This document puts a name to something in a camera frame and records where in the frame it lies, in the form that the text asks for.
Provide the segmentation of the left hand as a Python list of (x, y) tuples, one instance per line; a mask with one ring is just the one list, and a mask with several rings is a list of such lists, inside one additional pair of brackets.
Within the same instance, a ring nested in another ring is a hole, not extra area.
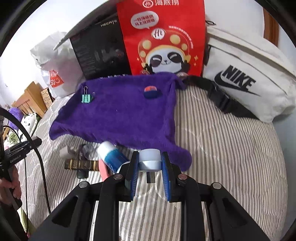
[(11, 194), (10, 189), (13, 190), (12, 196), (16, 199), (20, 199), (22, 195), (22, 190), (19, 181), (18, 170), (15, 166), (11, 168), (12, 170), (12, 182), (1, 178), (1, 203), (6, 205), (11, 205), (10, 197), (8, 193)]

